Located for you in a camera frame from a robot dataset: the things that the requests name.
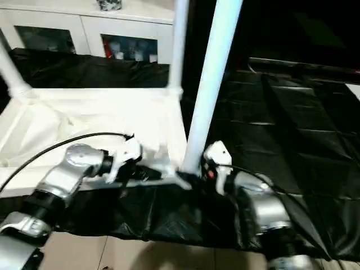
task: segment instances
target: white pipe joint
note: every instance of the white pipe joint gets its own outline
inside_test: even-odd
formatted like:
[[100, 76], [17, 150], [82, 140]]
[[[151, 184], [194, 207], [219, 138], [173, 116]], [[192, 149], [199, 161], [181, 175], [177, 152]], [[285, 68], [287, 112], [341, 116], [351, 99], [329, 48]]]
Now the white pipe joint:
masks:
[[11, 61], [7, 51], [0, 42], [0, 74], [8, 86], [11, 97], [22, 96], [31, 87], [24, 82], [14, 63]]

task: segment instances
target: black cable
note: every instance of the black cable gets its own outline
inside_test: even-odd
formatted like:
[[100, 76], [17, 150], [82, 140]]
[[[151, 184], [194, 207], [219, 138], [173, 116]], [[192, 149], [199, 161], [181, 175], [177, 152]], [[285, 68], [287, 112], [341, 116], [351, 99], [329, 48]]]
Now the black cable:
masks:
[[121, 136], [123, 138], [125, 138], [126, 140], [131, 139], [132, 136], [126, 135], [126, 134], [121, 134], [121, 133], [115, 133], [115, 132], [97, 132], [97, 133], [90, 133], [90, 134], [85, 134], [85, 135], [81, 135], [81, 136], [77, 136], [71, 139], [67, 139], [63, 142], [59, 142], [53, 146], [50, 146], [49, 148], [44, 149], [43, 151], [37, 153], [36, 155], [34, 155], [32, 158], [30, 158], [29, 160], [27, 160], [25, 163], [23, 163], [23, 165], [21, 165], [20, 167], [18, 167], [7, 179], [6, 181], [0, 186], [0, 193], [4, 190], [4, 188], [7, 186], [7, 184], [9, 184], [9, 182], [11, 181], [11, 179], [13, 179], [18, 173], [20, 173], [26, 166], [28, 166], [31, 162], [33, 162], [35, 159], [39, 158], [40, 156], [46, 154], [47, 152], [50, 152], [60, 146], [63, 146], [65, 144], [68, 144], [70, 142], [74, 142], [74, 141], [78, 141], [84, 138], [88, 138], [88, 137], [95, 137], [95, 136], [105, 136], [105, 135], [110, 135], [110, 136]]

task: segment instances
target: black tablecloth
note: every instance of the black tablecloth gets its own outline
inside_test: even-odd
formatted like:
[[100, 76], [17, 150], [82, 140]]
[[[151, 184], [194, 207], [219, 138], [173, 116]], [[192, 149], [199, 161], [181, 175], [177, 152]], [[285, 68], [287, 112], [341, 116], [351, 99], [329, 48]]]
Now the black tablecloth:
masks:
[[[166, 65], [23, 49], [12, 51], [12, 57], [25, 80], [38, 88], [167, 84]], [[181, 105], [188, 132], [199, 81], [191, 70], [185, 72]], [[222, 140], [233, 164], [268, 175], [308, 209], [309, 216], [283, 196], [308, 241], [308, 254], [360, 260], [358, 115], [360, 103], [345, 85], [226, 74], [208, 143]], [[0, 199], [0, 219], [21, 199]], [[242, 218], [218, 195], [176, 186], [140, 187], [121, 198], [118, 190], [80, 192], [57, 230], [260, 251], [253, 230], [235, 226]]]

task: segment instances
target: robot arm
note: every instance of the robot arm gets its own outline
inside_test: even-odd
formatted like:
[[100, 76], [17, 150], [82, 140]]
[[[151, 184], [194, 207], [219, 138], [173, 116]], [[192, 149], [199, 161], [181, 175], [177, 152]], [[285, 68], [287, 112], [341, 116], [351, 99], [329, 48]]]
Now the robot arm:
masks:
[[[284, 204], [271, 187], [271, 180], [264, 175], [242, 171], [231, 177], [231, 156], [221, 141], [209, 146], [204, 153], [204, 160], [205, 174], [209, 177], [210, 172], [210, 176], [216, 179], [217, 193], [231, 195], [237, 188], [246, 193], [246, 208], [250, 210], [254, 221], [268, 269], [313, 269], [310, 258], [301, 255], [304, 244], [298, 238]], [[226, 188], [230, 178], [232, 186]]]
[[[39, 247], [44, 245], [61, 213], [71, 204], [83, 178], [108, 173], [107, 183], [111, 183], [120, 167], [130, 160], [139, 161], [141, 157], [141, 146], [134, 138], [125, 142], [114, 157], [88, 145], [70, 146], [62, 162], [45, 175], [22, 208], [0, 224], [0, 270], [38, 269], [43, 259]], [[231, 156], [222, 142], [211, 145], [204, 153], [204, 160], [203, 178], [215, 180], [217, 193], [231, 194], [236, 188], [245, 191], [269, 268], [312, 269], [310, 259], [299, 255], [301, 250], [297, 247], [302, 243], [282, 201], [271, 188], [270, 179], [262, 181], [265, 176], [256, 177], [247, 172], [239, 172], [233, 177]], [[230, 189], [226, 187], [229, 179], [232, 179]], [[155, 182], [159, 185], [170, 183], [165, 180]]]
[[[125, 142], [125, 146], [134, 148], [133, 140]], [[126, 155], [122, 164], [141, 157], [139, 144], [136, 153], [136, 156]], [[114, 158], [107, 151], [84, 144], [67, 148], [61, 163], [45, 175], [21, 209], [9, 214], [0, 224], [0, 270], [38, 269], [43, 259], [39, 247], [49, 238], [84, 177], [110, 173], [113, 164]]]

